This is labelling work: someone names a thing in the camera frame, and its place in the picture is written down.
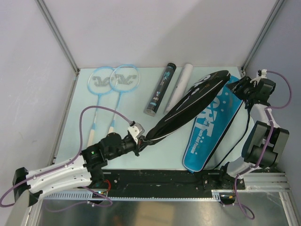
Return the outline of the black sport racket bag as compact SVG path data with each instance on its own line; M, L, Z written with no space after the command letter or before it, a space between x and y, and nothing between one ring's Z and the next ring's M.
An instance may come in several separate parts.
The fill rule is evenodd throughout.
M216 71L201 78L147 133L143 141L157 143L190 122L206 109L229 80L228 70Z

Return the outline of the blue racket bag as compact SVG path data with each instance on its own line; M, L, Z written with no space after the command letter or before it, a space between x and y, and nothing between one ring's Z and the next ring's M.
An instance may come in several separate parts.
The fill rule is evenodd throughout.
M194 173L234 161L253 126L244 102L223 87L194 119L182 160L184 168Z

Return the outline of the white shuttlecock tube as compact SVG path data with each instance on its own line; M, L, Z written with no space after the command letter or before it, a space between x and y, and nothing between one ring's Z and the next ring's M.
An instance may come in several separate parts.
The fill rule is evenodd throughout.
M175 88L171 94L171 97L166 105L164 114L170 112L170 110L181 100L192 75L194 66L192 64L186 64L178 77Z

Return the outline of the black shuttlecock tube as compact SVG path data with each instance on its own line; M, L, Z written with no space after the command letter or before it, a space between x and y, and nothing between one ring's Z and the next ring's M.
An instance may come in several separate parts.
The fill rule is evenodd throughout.
M150 101L146 106L145 113L150 116L155 116L161 101L165 95L167 87L173 77L176 70L176 65L174 63L168 63L165 67L153 94L151 95Z

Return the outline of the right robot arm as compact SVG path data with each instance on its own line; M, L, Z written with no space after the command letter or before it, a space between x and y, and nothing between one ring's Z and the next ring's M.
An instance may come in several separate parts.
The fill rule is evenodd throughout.
M256 109L261 119L248 135L241 156L220 168L222 174L217 177L217 183L224 189L234 184L235 177L242 178L254 170L276 166L289 138L289 131L276 123L268 102L276 88L275 82L265 77L244 77L226 87L245 101L249 113Z

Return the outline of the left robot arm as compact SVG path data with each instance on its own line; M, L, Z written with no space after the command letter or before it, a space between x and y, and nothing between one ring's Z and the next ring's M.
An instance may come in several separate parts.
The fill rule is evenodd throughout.
M122 138L117 133L110 133L100 142L81 151L72 163L64 161L31 172L24 167L19 168L13 179L14 198L18 200L25 190L29 190L29 206L32 206L56 192L76 187L99 188L105 181L102 168L107 166L109 160L129 152L139 156L146 146L152 144L144 136L135 140L130 134Z

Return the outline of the blue racket right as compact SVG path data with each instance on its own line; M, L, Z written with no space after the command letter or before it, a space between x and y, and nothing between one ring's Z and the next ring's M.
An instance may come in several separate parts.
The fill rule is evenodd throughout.
M113 70L109 84L111 88L119 94L115 111L119 108L122 95L137 88L140 82L140 77L140 72L134 65L120 65Z

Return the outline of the blue racket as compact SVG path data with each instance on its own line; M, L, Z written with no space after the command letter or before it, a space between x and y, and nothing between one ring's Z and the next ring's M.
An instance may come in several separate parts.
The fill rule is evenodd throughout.
M137 88L140 82L140 77L140 72L134 65L120 65L113 70L109 84L111 88L119 94L115 111L119 108L122 95Z
M87 89L88 91L97 96L97 103L96 105L100 105L100 100L103 95L109 94L112 91L111 85L110 85L110 77L112 72L114 71L114 68L104 66L95 69L88 81L87 81ZM94 121L90 129L89 137L87 146L91 146L93 144L95 131L96 131L96 121L97 121L97 111L96 108L95 114L94 114Z

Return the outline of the blue racket left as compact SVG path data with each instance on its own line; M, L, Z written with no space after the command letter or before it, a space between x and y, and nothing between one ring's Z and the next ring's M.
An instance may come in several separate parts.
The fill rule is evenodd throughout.
M109 94L112 91L111 85L110 85L110 77L112 72L114 71L114 68L104 66L95 69L88 81L87 81L87 89L88 91L97 96L97 103L96 105L100 105L100 100L103 95ZM96 131L96 121L97 121L97 111L96 108L95 114L94 114L94 121L90 129L89 137L87 146L91 146L93 144L95 131Z

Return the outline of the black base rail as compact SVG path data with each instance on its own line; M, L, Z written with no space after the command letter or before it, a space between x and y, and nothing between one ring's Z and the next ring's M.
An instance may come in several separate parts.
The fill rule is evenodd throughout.
M110 188L113 198L211 198L212 190L245 190L245 182L237 182L223 170L125 170L105 169L104 180L92 182L88 188Z

